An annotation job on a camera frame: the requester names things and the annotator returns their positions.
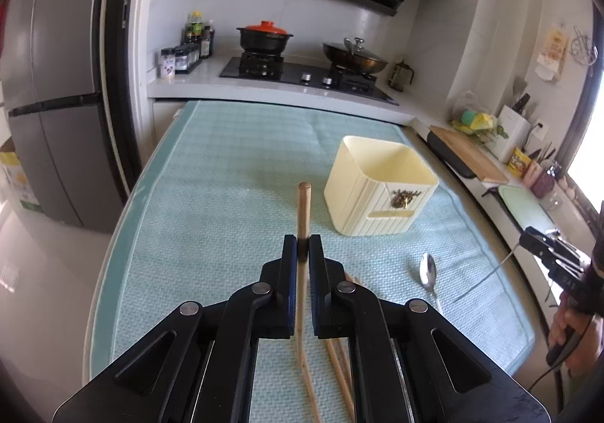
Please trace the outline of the grey double door refrigerator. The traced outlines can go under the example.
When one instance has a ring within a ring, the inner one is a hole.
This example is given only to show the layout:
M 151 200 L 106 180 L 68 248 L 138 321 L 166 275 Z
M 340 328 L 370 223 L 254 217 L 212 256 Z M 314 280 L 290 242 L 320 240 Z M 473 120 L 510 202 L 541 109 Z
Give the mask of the grey double door refrigerator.
M 40 208 L 111 233 L 123 207 L 103 107 L 101 0 L 8 0 L 1 55 L 7 120 Z

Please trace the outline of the spice jar rack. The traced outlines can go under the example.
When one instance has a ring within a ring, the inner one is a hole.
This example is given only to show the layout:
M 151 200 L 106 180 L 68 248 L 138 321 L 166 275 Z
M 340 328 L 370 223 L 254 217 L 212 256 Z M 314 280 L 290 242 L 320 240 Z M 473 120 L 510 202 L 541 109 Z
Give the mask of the spice jar rack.
M 174 49 L 175 74 L 190 74 L 200 63 L 200 46 L 191 43 Z

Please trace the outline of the dark glass french press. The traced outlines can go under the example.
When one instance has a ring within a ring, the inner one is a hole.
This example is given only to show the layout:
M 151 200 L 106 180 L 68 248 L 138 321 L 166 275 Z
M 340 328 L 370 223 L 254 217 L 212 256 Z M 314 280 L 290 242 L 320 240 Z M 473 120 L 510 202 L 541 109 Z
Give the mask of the dark glass french press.
M 395 62 L 388 80 L 388 86 L 398 92 L 410 88 L 414 81 L 414 70 L 403 60 Z

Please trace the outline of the dark wok with glass lid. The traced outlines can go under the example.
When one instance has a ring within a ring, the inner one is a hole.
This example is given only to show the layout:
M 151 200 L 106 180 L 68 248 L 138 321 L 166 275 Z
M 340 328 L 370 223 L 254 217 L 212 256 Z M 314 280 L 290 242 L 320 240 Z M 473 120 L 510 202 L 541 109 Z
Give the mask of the dark wok with glass lid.
M 358 37 L 354 39 L 344 38 L 340 44 L 323 43 L 322 49 L 325 57 L 332 65 L 359 74 L 378 74 L 388 64 L 388 61 L 384 58 L 365 49 L 364 39 Z

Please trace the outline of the wooden chopstick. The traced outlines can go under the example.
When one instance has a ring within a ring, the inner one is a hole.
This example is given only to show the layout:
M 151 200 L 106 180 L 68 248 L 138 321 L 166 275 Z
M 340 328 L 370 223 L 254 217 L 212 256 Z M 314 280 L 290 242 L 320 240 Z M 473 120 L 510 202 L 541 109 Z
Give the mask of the wooden chopstick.
M 344 338 L 338 338 L 335 340 L 335 349 L 339 362 L 342 368 L 342 372 L 349 386 L 352 386 L 352 376 L 350 369 L 349 351 L 347 348 L 347 341 Z
M 351 421 L 355 419 L 355 407 L 354 407 L 354 399 L 352 393 L 352 386 L 349 386 L 346 382 L 344 374 L 342 372 L 342 368 L 339 362 L 339 358 L 335 349 L 335 340 L 336 339 L 326 339 L 325 340 L 325 348 L 327 349 L 328 356 L 330 358 L 330 362 L 332 364 L 334 373 L 336 375 L 341 394 L 344 400 L 344 405 L 348 412 L 348 415 Z
M 309 398 L 309 406 L 314 422 L 322 421 L 312 385 L 310 370 L 304 351 L 305 302 L 308 276 L 308 238 L 310 236 L 311 184 L 301 182 L 297 187 L 297 274 L 296 274 L 296 316 L 295 349 L 298 366 Z
M 361 282 L 357 279 L 357 277 L 352 277 L 352 276 L 346 274 L 346 280 L 348 282 L 355 283 L 357 285 L 361 285 Z

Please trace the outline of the green cutting board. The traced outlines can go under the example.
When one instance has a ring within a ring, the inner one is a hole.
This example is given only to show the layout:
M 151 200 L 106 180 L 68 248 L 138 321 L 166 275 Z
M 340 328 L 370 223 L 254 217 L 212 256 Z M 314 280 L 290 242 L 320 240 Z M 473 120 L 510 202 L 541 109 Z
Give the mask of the green cutting board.
M 498 194 L 521 231 L 527 227 L 535 228 L 542 233 L 558 230 L 542 205 L 527 189 L 502 185 L 498 187 Z

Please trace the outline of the black clay pot red lid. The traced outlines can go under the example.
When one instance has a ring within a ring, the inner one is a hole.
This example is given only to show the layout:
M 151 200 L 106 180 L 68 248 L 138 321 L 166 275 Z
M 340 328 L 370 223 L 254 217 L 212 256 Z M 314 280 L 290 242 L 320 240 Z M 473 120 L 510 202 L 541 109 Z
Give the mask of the black clay pot red lid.
M 259 25 L 247 25 L 237 28 L 240 32 L 240 46 L 245 52 L 279 56 L 285 51 L 293 37 L 284 29 L 277 28 L 274 22 L 262 20 Z

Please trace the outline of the black gas cooktop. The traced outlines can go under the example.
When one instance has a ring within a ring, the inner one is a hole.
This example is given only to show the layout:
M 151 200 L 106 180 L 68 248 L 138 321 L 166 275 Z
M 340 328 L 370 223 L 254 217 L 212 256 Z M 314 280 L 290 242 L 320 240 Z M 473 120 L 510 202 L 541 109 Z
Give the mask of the black gas cooktop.
M 376 77 L 347 71 L 337 65 L 323 68 L 286 62 L 282 57 L 244 53 L 241 57 L 231 58 L 219 77 L 311 87 L 398 106 L 376 86 Z

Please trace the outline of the cream ribbed utensil holder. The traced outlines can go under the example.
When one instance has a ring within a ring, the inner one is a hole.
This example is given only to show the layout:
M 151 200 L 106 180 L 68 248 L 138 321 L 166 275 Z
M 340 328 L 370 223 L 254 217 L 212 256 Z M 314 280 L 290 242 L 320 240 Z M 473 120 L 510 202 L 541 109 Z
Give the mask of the cream ribbed utensil holder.
M 410 146 L 346 136 L 324 197 L 340 234 L 397 235 L 407 232 L 438 185 L 436 173 Z

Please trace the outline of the wooden cutting board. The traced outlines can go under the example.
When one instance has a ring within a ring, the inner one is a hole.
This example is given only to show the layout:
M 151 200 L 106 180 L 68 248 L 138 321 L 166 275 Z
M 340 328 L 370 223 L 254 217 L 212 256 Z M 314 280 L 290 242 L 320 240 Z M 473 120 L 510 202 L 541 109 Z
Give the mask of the wooden cutting board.
M 506 185 L 509 182 L 506 175 L 464 134 L 435 126 L 431 126 L 430 131 L 475 172 L 475 179 L 495 185 Z

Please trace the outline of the light blue woven table mat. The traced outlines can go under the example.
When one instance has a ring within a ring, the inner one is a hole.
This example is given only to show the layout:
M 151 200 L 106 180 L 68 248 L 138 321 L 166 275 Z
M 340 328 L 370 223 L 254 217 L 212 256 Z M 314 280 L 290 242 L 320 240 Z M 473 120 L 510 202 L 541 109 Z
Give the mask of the light blue woven table mat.
M 324 190 L 346 136 L 401 143 L 439 185 L 398 235 L 347 237 Z M 311 230 L 325 255 L 378 297 L 435 305 L 419 276 L 435 260 L 443 316 L 514 374 L 535 328 L 492 231 L 444 165 L 410 129 L 269 104 L 187 104 L 140 177 L 108 246 L 91 311 L 89 369 L 98 374 L 182 302 L 225 301 L 256 281 L 296 230 L 297 187 L 312 188 Z

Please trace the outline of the white labelled spice jar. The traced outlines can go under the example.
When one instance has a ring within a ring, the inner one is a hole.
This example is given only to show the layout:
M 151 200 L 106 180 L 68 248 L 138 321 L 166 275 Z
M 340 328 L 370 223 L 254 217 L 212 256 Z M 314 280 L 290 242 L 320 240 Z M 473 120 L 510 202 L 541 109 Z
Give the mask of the white labelled spice jar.
M 161 49 L 160 54 L 160 78 L 172 80 L 175 77 L 176 57 L 174 48 Z

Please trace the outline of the yellow printed mug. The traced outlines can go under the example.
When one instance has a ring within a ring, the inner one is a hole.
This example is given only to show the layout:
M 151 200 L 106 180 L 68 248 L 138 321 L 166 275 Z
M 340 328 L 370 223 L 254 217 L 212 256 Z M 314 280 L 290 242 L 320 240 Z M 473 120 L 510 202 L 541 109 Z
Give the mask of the yellow printed mug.
M 520 148 L 516 147 L 507 163 L 507 169 L 513 176 L 523 178 L 531 162 L 532 159 Z

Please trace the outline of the pink ribbed cup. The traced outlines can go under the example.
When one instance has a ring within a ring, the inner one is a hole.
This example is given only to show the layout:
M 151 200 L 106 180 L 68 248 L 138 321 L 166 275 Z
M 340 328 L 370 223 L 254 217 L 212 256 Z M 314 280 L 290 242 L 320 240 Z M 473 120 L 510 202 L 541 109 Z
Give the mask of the pink ribbed cup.
M 533 160 L 530 165 L 528 165 L 528 168 L 523 176 L 523 184 L 528 188 L 532 187 L 541 173 L 542 165 L 536 159 Z

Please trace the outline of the cardboard box on floor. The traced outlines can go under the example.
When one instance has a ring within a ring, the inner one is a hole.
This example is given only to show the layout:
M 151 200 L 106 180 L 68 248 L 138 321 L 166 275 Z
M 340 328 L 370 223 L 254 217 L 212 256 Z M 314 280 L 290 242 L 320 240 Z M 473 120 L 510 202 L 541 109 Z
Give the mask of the cardboard box on floor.
M 18 158 L 12 137 L 9 137 L 2 145 L 0 151 L 1 166 L 6 179 L 16 193 L 16 197 L 23 208 L 29 211 L 42 212 L 43 209 L 36 198 L 33 188 L 23 170 L 22 163 Z

